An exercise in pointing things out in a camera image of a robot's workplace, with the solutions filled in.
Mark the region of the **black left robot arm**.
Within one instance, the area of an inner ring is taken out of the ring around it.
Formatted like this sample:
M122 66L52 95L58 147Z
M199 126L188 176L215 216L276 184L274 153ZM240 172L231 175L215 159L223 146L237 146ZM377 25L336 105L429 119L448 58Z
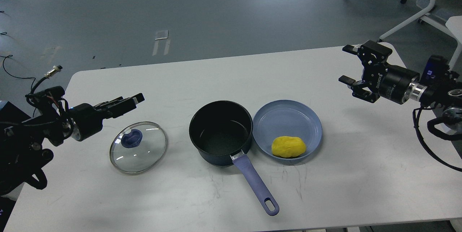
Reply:
M95 106L83 103L69 107L63 87L36 90L61 70L62 66L53 66L25 95L28 104L39 111L38 116L29 117L12 103L1 102L1 195L11 193L22 183L39 190L46 188L43 167L53 159L53 152L43 148L45 139L54 146L68 138L83 141L102 130L103 120L118 118L145 100L139 93Z

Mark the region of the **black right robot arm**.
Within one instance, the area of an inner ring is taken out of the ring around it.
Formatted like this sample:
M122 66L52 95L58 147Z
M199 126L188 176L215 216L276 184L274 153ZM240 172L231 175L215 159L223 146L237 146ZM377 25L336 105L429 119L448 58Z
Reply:
M419 102L413 110L414 129L422 148L437 162L455 171L460 167L439 158L424 141L419 128L420 116L424 110L440 110L440 114L427 122L428 131L445 141L461 140L461 82L459 74L449 69L447 59L430 56L424 71L419 74L402 66L389 64L392 54L388 48L369 40L360 45L345 45L344 52L357 56L363 66L360 80L341 76L339 81L346 84L352 96L369 103L383 97L397 104L408 100Z

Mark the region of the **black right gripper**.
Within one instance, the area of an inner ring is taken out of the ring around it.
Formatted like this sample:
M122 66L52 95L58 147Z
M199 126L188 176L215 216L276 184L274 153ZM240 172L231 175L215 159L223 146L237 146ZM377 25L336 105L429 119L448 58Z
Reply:
M411 84L418 82L420 74L407 68L387 63L391 48L375 41L358 45L345 45L343 52L357 56L363 71L369 72L369 81L356 81L342 75L339 82L346 84L352 96L366 102L375 103L384 97L397 104L404 104L410 97Z

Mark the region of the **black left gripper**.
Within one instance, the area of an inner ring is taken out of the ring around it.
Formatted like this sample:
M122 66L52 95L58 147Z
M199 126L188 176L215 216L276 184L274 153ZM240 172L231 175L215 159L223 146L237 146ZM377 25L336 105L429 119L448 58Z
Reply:
M95 105L84 103L71 108L71 120L74 124L72 138L83 141L103 129L103 120L118 118L127 112L135 110L137 104L143 102L145 97L142 93L132 97L118 97Z

